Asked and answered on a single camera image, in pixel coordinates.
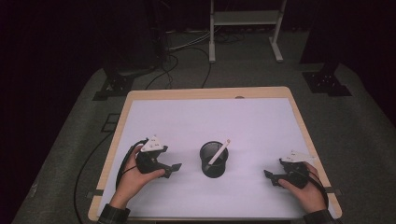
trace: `table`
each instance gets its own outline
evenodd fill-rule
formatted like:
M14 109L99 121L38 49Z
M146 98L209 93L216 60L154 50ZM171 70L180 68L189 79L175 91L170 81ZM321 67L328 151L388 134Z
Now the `table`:
M282 24L283 14L285 12L287 0L282 0L279 10L266 11L216 11L214 9L214 0L210 2L210 41L209 41L209 61L216 61L215 51L215 26L216 25L261 25L274 24L274 36L269 37L271 48L278 63L283 62L282 54L277 46L280 25Z
M286 87L258 87L258 88L231 88L231 89L203 89L203 90L170 90L170 91L132 91L128 94L124 108L122 109L120 115L120 121L115 132L113 141L110 146L110 150L107 154L104 169L102 171L99 183L97 185L97 191L102 191L105 189L107 179L109 177L110 169L113 161L115 160L116 151L118 149L122 131L126 125L126 120L128 119L128 114L130 112L131 105L133 101L147 101L147 100L193 100L193 99L233 99L233 98L245 98L245 99L261 99L261 98L286 98L292 108L292 113L298 123L298 127L303 135L304 142L306 143L309 154L316 156L318 154L315 147L309 137L309 133L304 125L303 119L297 108L297 105L291 95L291 92ZM331 184L327 178L323 166L318 158L315 160L314 165L318 169L320 179L324 187L330 187ZM91 220L98 219L98 208L102 196L100 193L95 195L92 199L92 205L89 211L89 218ZM333 193L329 193L329 200L332 208L337 217L342 215L339 203ZM153 218L154 220L169 220L169 218ZM138 220L152 220L150 218L138 218Z

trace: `finger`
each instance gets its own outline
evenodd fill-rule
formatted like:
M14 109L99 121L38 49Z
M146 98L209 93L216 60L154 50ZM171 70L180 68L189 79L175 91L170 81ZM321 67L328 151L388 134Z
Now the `finger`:
M161 170L155 170L151 173L145 174L144 177L145 177L146 182L149 182L153 179L161 177L164 174L165 174L165 170L161 169Z
M292 185L289 181L285 179L279 179L277 181L283 188L288 189L292 194L297 196L300 193L300 189Z
M136 153L139 152L141 148L142 146L136 146L134 148L134 150L132 151L131 155L128 158L127 166L129 167L136 166Z
M137 152L139 152L140 151L140 149L142 148L143 146L136 146L135 148L134 148L134 151L132 152L132 154L136 154Z

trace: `pen holder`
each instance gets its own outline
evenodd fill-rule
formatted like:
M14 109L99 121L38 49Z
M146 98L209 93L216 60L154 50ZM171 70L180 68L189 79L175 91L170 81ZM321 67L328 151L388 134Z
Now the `pen holder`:
M221 152L212 165L208 164L221 147L222 143L216 141L208 142L201 147L199 154L202 162L202 172L204 172L204 175L207 177L218 178L225 172L225 163L228 159L227 148Z

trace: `floor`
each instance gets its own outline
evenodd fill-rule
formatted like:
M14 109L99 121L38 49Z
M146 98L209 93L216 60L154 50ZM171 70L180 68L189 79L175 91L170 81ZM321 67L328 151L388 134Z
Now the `floor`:
M207 42L172 53L163 71L138 77L132 90L286 86L294 99L338 196L344 223L391 223L396 219L396 130L361 84L340 65L335 75L352 96L312 93L302 72L321 64L299 64L308 32L281 32L278 45L284 62L277 63L268 43L270 33L229 35L232 44L216 45L216 63L209 64ZM197 38L171 34L172 46ZM125 97L92 98L105 82L102 69L92 74L78 97L32 190L14 223L91 223L92 202L112 135L102 128L109 114L119 114Z

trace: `white board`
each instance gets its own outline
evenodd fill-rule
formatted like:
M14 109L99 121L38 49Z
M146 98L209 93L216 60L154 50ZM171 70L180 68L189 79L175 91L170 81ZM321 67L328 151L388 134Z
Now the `white board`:
M301 218L304 210L286 190L273 187L263 170L284 174L278 159L296 150L309 154L288 98L134 100L98 209L115 192L120 164L133 144L156 134L166 146L158 161L182 163L169 179L148 183L128 203L131 217ZM229 158L219 178L202 173L199 151L223 143Z

